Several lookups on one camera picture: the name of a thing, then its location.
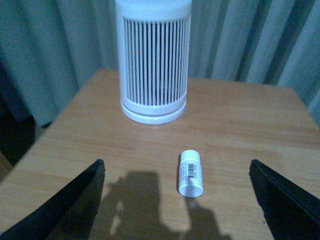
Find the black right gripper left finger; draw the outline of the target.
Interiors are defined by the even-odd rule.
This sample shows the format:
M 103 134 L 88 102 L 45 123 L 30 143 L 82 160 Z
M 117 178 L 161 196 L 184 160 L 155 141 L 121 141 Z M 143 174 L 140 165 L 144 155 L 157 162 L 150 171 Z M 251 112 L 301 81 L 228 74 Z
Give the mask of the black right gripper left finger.
M 87 240 L 98 213 L 105 165 L 98 159 L 34 212 L 1 233 L 2 240 Z

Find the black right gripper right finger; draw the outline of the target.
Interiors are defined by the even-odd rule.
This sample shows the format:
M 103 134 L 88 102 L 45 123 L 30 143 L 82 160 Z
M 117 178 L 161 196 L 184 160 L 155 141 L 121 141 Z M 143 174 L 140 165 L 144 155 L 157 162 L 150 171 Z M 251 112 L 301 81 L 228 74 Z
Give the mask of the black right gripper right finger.
M 320 200 L 253 159 L 249 176 L 258 204 L 275 240 L 318 240 Z

